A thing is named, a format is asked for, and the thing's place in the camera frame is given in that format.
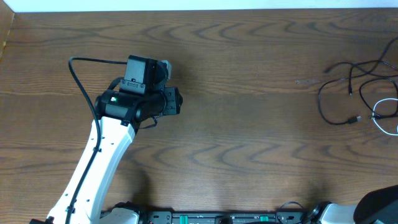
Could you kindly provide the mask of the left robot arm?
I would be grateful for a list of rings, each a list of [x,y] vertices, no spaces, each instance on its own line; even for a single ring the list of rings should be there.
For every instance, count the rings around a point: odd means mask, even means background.
[[[139,209],[130,203],[102,212],[114,173],[127,148],[147,119],[180,113],[183,98],[167,87],[172,66],[166,60],[130,55],[123,77],[91,101],[75,72],[71,72],[93,114],[85,150],[45,223],[141,223]]]

